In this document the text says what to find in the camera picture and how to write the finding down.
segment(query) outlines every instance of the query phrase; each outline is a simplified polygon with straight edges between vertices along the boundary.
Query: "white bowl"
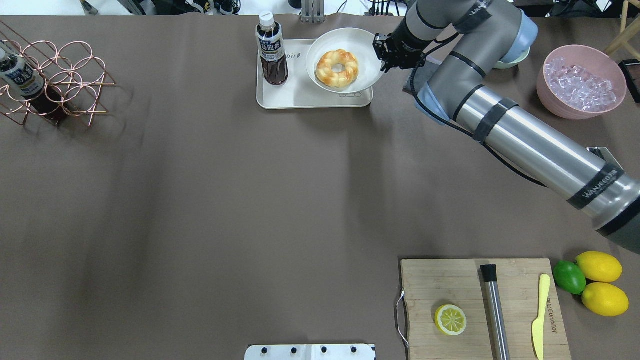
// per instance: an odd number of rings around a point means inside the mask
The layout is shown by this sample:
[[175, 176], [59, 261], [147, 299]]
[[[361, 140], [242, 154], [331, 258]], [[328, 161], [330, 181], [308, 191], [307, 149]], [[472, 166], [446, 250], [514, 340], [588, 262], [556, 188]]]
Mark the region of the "white bowl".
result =
[[494, 69], [510, 69], [516, 65], [518, 65], [519, 63], [522, 62], [522, 60], [526, 59], [527, 56], [529, 55], [529, 53], [531, 52], [531, 48], [528, 48], [524, 53], [522, 53], [522, 55], [520, 55], [519, 58], [513, 60], [510, 63], [503, 63], [502, 61], [498, 61], [493, 68]]
[[[375, 36], [365, 30], [356, 28], [342, 28], [329, 31], [319, 37], [307, 54], [307, 73], [317, 86], [338, 94], [352, 94], [366, 90], [382, 77], [382, 61], [378, 59], [373, 49]], [[358, 77], [344, 88], [326, 86], [316, 78], [316, 66], [320, 58], [329, 51], [344, 49], [358, 59]]]

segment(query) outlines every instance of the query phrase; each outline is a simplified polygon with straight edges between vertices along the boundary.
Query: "pink bowl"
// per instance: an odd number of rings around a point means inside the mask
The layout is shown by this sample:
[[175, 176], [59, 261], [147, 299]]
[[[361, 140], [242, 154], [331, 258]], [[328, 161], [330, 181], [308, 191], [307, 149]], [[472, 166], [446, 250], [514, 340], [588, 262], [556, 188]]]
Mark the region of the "pink bowl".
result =
[[558, 96], [556, 96], [549, 87], [549, 82], [545, 76], [545, 67], [542, 66], [540, 74], [538, 74], [538, 97], [549, 111], [559, 117], [570, 120], [580, 120], [595, 117], [617, 108], [627, 94], [627, 80], [622, 70], [618, 67], [610, 57], [600, 51], [583, 45], [567, 45], [558, 47], [553, 50], [547, 59], [545, 65], [555, 58], [564, 58], [568, 65], [579, 65], [584, 67], [595, 76], [608, 79], [613, 86], [613, 93], [616, 94], [616, 102], [609, 106], [605, 111], [589, 112], [573, 108], [565, 104]]

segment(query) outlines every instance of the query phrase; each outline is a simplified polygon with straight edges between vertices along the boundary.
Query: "cutting board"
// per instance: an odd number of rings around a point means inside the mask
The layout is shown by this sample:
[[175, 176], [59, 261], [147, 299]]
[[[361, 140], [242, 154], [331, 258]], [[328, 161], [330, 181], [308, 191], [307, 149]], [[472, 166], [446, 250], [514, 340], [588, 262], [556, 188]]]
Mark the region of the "cutting board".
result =
[[[538, 279], [551, 273], [549, 259], [405, 259], [401, 261], [409, 360], [492, 360], [491, 323], [480, 265], [495, 264], [509, 353], [535, 360], [531, 323], [538, 315]], [[462, 308], [467, 329], [458, 336], [440, 332], [435, 311], [444, 304]], [[545, 360], [571, 359], [556, 285], [551, 282], [544, 330]]]

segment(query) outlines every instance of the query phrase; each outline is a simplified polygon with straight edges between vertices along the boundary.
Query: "gray tabletop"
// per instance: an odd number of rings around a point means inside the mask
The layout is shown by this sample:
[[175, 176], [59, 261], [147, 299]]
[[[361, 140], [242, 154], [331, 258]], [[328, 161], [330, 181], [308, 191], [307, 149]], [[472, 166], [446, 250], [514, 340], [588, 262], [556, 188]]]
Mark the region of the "gray tabletop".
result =
[[[399, 20], [276, 18], [287, 38]], [[640, 353], [639, 256], [426, 119], [401, 91], [407, 71], [383, 76], [368, 107], [268, 111], [255, 100], [255, 17], [4, 20], [30, 40], [87, 41], [119, 86], [89, 129], [0, 121], [2, 359], [242, 359], [249, 344], [365, 342], [397, 360], [399, 259], [554, 263], [584, 250], [622, 262], [631, 308], [603, 318], [560, 291], [573, 358]], [[640, 177], [630, 96], [569, 121], [535, 92], [551, 50], [603, 49], [618, 22], [536, 22], [530, 57], [487, 84]]]

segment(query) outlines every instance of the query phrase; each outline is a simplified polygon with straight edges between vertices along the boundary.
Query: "lime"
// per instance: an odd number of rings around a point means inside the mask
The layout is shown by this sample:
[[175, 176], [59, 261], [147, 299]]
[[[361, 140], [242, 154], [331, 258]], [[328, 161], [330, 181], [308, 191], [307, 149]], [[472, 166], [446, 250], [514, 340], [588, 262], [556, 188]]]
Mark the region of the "lime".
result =
[[447, 304], [436, 310], [436, 327], [447, 335], [460, 335], [467, 328], [465, 312], [458, 306]]
[[582, 303], [587, 309], [602, 316], [618, 316], [629, 308], [629, 298], [624, 291], [606, 282], [592, 282], [582, 293]]
[[587, 279], [584, 278], [582, 270], [569, 261], [558, 261], [553, 270], [556, 284], [572, 294], [580, 295], [587, 286]]
[[587, 251], [575, 257], [575, 263], [587, 279], [614, 282], [622, 275], [618, 259], [599, 251]]

